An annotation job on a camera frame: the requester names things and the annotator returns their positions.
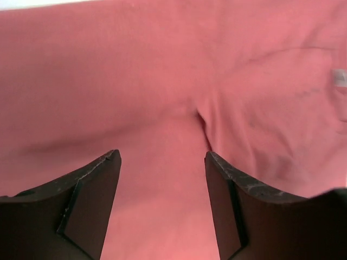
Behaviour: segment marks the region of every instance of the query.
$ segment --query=garment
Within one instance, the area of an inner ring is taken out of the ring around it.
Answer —
[[[301,196],[345,185],[344,0],[93,1],[0,11],[0,191],[116,148],[102,260],[218,259],[212,149]]]

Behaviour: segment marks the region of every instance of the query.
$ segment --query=black plastic part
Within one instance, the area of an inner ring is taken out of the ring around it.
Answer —
[[[306,199],[205,158],[221,260],[347,259],[347,189]]]
[[[121,158],[110,151],[83,168],[0,197],[0,259],[99,260]]]

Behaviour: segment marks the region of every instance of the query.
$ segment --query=pink cloth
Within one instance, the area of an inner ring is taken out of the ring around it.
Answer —
[[[344,0],[96,1],[0,12],[0,191],[112,148],[102,260],[215,260],[211,147],[302,196],[344,186]]]

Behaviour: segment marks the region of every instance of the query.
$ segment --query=red fabric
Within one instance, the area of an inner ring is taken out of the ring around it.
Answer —
[[[345,185],[347,2],[96,1],[0,12],[0,190],[112,148],[102,260],[218,259],[204,155],[275,187]]]

